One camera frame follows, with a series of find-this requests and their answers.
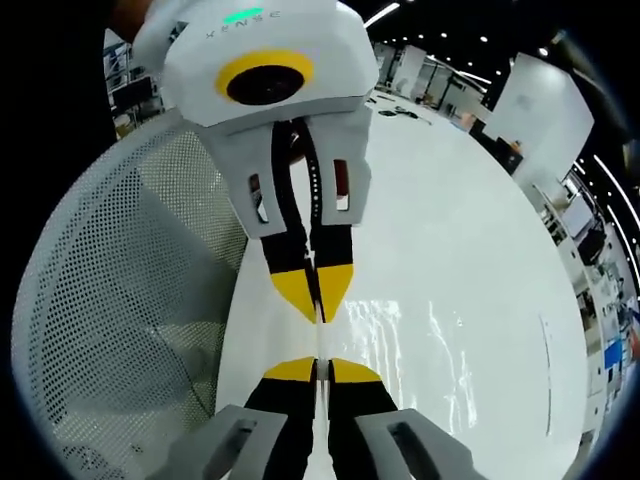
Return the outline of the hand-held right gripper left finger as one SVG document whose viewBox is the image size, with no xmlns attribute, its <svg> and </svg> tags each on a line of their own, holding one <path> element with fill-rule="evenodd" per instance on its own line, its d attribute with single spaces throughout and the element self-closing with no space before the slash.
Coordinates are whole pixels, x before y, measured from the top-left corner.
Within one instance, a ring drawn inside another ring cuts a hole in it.
<svg viewBox="0 0 640 480">
<path fill-rule="evenodd" d="M 317 360 L 282 362 L 248 400 L 175 441 L 166 479 L 302 479 L 313 447 Z"/>
</svg>

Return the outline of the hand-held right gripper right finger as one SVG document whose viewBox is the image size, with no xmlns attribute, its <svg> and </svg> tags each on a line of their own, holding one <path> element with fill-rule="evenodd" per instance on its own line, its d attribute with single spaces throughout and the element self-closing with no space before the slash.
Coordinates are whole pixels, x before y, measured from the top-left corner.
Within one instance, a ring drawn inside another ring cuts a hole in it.
<svg viewBox="0 0 640 480">
<path fill-rule="evenodd" d="M 400 409 L 368 367 L 328 362 L 328 450 L 338 479 L 474 479 L 471 451 L 417 410 Z"/>
</svg>

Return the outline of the person's left hand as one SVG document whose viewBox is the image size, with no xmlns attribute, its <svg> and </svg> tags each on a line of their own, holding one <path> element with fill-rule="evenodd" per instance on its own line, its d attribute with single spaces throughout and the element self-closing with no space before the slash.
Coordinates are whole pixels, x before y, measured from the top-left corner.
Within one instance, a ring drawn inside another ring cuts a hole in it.
<svg viewBox="0 0 640 480">
<path fill-rule="evenodd" d="M 132 43 L 144 24 L 152 0 L 115 0 L 108 27 L 127 43 Z"/>
</svg>

